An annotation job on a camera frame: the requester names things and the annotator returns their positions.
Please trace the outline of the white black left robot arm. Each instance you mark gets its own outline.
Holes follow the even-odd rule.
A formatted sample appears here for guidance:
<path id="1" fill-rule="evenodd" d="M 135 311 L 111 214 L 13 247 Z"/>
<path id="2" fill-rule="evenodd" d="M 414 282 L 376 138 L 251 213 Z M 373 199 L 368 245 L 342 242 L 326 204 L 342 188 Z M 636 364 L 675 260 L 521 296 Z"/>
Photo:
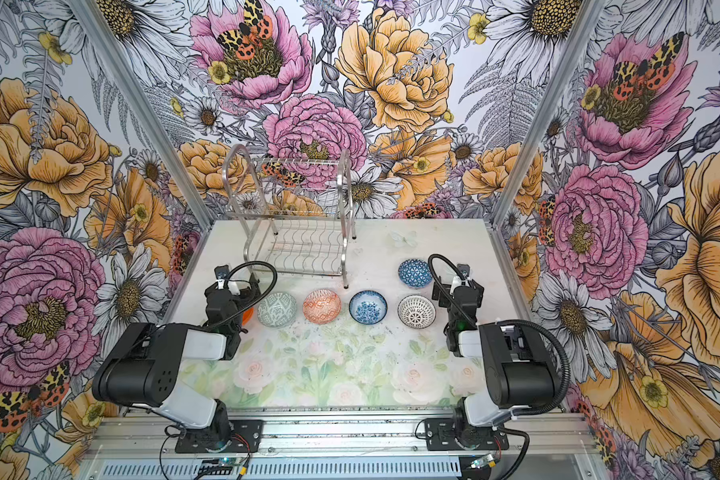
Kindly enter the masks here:
<path id="1" fill-rule="evenodd" d="M 227 407 L 179 379 L 185 360 L 228 361 L 247 333 L 243 316 L 274 289 L 278 273 L 264 261 L 215 269 L 205 290 L 202 325 L 134 323 L 126 328 L 96 372 L 96 400 L 152 412 L 177 430 L 178 453 L 241 452 L 258 449 L 260 421 L 235 425 Z"/>

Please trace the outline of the steel two-tier dish rack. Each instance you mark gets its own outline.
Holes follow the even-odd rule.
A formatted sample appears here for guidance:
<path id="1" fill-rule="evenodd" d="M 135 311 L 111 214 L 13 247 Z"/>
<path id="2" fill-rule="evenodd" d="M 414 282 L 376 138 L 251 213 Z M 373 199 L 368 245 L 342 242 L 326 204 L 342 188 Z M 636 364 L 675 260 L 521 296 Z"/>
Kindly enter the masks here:
<path id="1" fill-rule="evenodd" d="M 285 275 L 338 278 L 350 286 L 348 250 L 357 238 L 352 160 L 253 156 L 231 148 L 221 167 L 226 213 L 245 233 L 242 258 Z"/>

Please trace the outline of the plain orange bowl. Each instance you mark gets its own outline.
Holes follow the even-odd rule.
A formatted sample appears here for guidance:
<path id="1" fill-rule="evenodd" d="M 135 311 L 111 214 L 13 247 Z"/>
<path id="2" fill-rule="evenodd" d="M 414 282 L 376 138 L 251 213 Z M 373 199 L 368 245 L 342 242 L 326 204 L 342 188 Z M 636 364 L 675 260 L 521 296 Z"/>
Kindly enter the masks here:
<path id="1" fill-rule="evenodd" d="M 250 322 L 250 320 L 253 318 L 254 313 L 255 313 L 255 309 L 253 307 L 247 309 L 242 315 L 241 324 L 243 326 L 247 325 Z"/>

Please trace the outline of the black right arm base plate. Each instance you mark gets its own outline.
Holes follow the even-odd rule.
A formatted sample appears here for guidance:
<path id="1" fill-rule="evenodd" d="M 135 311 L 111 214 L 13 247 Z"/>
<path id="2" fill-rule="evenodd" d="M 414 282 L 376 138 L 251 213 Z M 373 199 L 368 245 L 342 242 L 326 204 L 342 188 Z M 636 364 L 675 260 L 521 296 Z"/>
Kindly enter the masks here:
<path id="1" fill-rule="evenodd" d="M 506 435 L 489 427 L 458 426 L 453 419 L 426 418 L 423 436 L 428 451 L 499 451 L 509 448 Z"/>

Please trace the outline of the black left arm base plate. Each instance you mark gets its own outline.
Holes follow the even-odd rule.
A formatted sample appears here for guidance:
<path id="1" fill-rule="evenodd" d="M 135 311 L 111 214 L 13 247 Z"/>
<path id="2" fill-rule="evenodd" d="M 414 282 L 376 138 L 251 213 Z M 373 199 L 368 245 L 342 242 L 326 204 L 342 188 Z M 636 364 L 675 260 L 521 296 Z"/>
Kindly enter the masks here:
<path id="1" fill-rule="evenodd" d="M 262 439 L 262 420 L 231 420 L 227 427 L 190 429 L 174 447 L 177 454 L 256 453 Z"/>

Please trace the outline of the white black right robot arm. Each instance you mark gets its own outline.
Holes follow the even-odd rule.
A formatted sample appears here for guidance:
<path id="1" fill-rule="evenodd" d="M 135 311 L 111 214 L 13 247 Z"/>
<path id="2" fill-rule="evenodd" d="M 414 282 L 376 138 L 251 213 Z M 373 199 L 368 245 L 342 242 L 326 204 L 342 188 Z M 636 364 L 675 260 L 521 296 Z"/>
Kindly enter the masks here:
<path id="1" fill-rule="evenodd" d="M 427 448 L 504 449 L 507 423 L 547 413 L 562 402 L 571 380 L 568 355 L 554 334 L 534 322 L 480 323 L 484 287 L 472 279 L 467 265 L 456 265 L 441 254 L 430 255 L 427 264 L 432 300 L 447 313 L 447 349 L 483 366 L 482 386 L 462 396 L 451 420 L 424 421 Z"/>

